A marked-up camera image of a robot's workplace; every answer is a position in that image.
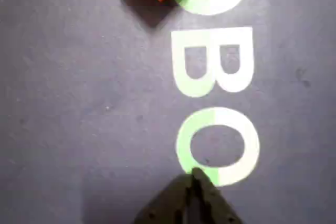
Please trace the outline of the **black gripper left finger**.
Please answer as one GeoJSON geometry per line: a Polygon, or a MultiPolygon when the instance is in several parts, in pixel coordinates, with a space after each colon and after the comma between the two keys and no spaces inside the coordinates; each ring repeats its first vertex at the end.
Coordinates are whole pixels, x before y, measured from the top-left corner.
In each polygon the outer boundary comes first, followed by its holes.
{"type": "Polygon", "coordinates": [[[134,223],[183,223],[190,202],[191,187],[190,174],[177,176],[140,210],[134,223]]]}

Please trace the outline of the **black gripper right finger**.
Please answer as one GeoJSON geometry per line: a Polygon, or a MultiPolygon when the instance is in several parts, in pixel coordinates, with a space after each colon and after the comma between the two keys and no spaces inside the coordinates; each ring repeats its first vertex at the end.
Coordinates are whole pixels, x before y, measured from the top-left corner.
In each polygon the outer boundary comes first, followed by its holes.
{"type": "Polygon", "coordinates": [[[191,172],[191,192],[188,202],[198,201],[201,223],[243,223],[231,205],[200,168],[191,172]]]}

